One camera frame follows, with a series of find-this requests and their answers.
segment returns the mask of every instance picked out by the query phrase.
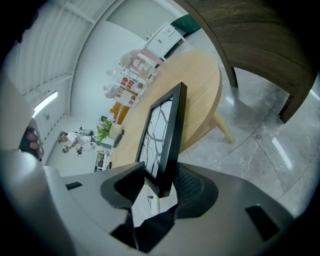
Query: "ceiling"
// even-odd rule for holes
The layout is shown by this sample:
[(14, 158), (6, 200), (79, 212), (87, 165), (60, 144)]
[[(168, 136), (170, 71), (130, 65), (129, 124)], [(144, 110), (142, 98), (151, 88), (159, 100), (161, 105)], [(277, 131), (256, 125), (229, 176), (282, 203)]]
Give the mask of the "ceiling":
[(54, 91), (58, 97), (34, 119), (43, 144), (70, 113), (71, 87), (79, 56), (100, 17), (123, 0), (52, 0), (7, 55), (1, 71), (34, 108)]

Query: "white cabinet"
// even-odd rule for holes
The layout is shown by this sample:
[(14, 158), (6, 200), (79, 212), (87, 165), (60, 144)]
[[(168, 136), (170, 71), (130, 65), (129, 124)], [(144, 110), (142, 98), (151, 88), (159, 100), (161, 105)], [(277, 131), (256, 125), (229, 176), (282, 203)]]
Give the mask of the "white cabinet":
[(166, 60), (167, 52), (180, 40), (186, 41), (173, 26), (165, 23), (149, 38), (144, 47), (157, 57)]

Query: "green plant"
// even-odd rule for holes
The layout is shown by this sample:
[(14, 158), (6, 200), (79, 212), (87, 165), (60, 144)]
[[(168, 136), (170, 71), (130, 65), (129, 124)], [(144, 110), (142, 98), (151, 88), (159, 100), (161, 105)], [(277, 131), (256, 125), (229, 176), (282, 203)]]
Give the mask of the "green plant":
[(103, 126), (97, 126), (98, 136), (96, 137), (96, 142), (101, 143), (103, 139), (108, 137), (110, 133), (110, 129), (112, 126), (112, 122), (108, 121), (106, 118), (102, 118)]

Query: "round table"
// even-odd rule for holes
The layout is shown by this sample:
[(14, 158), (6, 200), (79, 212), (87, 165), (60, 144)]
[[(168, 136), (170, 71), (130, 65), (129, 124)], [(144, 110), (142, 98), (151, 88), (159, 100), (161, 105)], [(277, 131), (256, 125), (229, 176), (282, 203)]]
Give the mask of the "round table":
[(216, 126), (229, 142), (234, 141), (216, 111), (221, 97), (222, 79), (218, 63), (212, 56), (201, 50), (179, 53), (164, 62), (158, 72), (155, 81), (148, 86), (136, 107), (131, 108), (123, 120), (124, 136), (113, 149), (113, 168), (135, 161), (150, 106), (180, 82), (187, 86), (180, 152)]

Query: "ceiling light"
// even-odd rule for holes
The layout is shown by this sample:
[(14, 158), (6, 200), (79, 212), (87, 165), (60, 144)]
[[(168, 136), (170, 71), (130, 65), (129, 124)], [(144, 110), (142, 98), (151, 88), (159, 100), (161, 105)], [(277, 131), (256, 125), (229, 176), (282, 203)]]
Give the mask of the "ceiling light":
[(46, 105), (52, 102), (58, 96), (58, 92), (55, 91), (50, 96), (48, 96), (44, 101), (42, 101), (38, 106), (34, 108), (34, 114), (32, 118), (34, 118)]

